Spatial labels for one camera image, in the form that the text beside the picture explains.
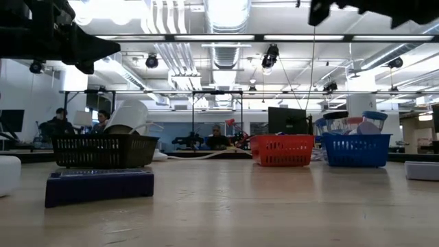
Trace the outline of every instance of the man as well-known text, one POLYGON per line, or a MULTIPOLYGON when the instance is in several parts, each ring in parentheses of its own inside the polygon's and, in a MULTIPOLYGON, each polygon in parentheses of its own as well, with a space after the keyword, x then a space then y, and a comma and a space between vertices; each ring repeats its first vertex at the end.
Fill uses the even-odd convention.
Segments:
POLYGON ((212 128, 212 136, 207 139, 206 145, 212 150, 225 150, 230 146, 230 140, 221 135, 221 127, 219 125, 214 125, 212 128))
POLYGON ((93 129, 91 130, 92 134, 103 134, 109 119, 110 113, 106 110, 100 110, 97 112, 97 120, 99 123, 93 126, 93 129))
POLYGON ((64 118, 64 109, 58 108, 56 110, 56 116, 45 123, 40 125, 40 129, 43 136, 52 137, 54 135, 61 134, 75 134, 75 130, 71 123, 67 121, 67 118, 64 118))

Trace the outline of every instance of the black basket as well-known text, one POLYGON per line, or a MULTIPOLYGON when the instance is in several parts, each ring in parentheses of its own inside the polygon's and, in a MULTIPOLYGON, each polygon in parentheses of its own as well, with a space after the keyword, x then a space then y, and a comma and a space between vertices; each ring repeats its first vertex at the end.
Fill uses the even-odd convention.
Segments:
POLYGON ((157 137, 133 134, 62 135, 52 137, 56 163, 61 167, 96 169, 149 165, 157 137))

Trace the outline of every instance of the blue basket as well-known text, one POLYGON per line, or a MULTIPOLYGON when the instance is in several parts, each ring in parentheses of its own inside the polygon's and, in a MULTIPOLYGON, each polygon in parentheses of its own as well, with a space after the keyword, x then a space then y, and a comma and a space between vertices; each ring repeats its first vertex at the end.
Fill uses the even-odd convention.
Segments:
POLYGON ((392 135, 324 136, 328 165, 331 167, 383 167, 387 163, 390 136, 392 135))

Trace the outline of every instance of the red basket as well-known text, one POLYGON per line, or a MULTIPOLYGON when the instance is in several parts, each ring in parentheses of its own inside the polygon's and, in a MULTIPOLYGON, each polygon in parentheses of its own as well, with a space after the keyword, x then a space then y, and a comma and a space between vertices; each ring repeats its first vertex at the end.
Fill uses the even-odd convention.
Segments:
POLYGON ((311 161, 312 135, 258 135, 250 140, 253 159, 261 166, 305 166, 311 161))

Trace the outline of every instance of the ceiling light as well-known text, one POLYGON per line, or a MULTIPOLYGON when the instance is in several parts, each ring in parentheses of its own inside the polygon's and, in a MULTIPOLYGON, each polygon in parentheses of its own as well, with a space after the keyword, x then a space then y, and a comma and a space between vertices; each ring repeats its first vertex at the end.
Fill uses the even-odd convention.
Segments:
POLYGON ((254 35, 234 35, 234 34, 209 34, 209 35, 176 35, 176 40, 254 40, 254 35))
POLYGON ((393 41, 393 40, 406 40, 406 41, 430 41, 434 36, 432 35, 356 35, 353 40, 356 41, 393 41))
POLYGON ((249 48, 252 47, 250 44, 217 44, 217 43, 211 43, 211 44, 201 44, 201 47, 203 48, 249 48))
POLYGON ((343 35, 265 35, 264 40, 299 40, 313 41, 315 40, 342 40, 343 35))
POLYGON ((133 42, 133 41, 142 41, 142 40, 152 40, 152 41, 163 41, 165 37, 163 35, 98 35, 97 38, 101 38, 104 40, 111 40, 115 42, 133 42))
POLYGON ((162 93, 162 94, 192 94, 192 91, 154 91, 154 93, 162 93))
POLYGON ((433 120, 433 115, 419 115, 419 121, 430 121, 433 120))
POLYGON ((144 93, 144 91, 116 91, 118 94, 144 93))

